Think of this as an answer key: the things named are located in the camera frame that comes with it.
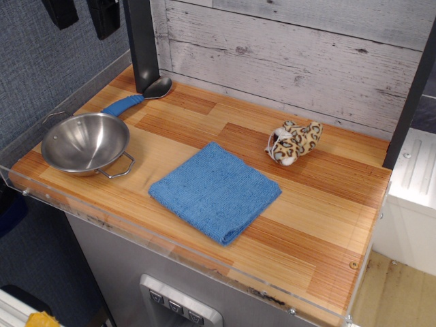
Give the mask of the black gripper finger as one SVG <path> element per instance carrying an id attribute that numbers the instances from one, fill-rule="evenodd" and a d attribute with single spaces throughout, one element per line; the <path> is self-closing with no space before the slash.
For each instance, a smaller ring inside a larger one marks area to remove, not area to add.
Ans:
<path id="1" fill-rule="evenodd" d="M 120 3 L 117 0 L 88 0 L 87 5 L 99 40 L 120 27 Z"/>
<path id="2" fill-rule="evenodd" d="M 42 0 L 42 3 L 51 21 L 60 30 L 72 26 L 79 20 L 73 0 Z"/>

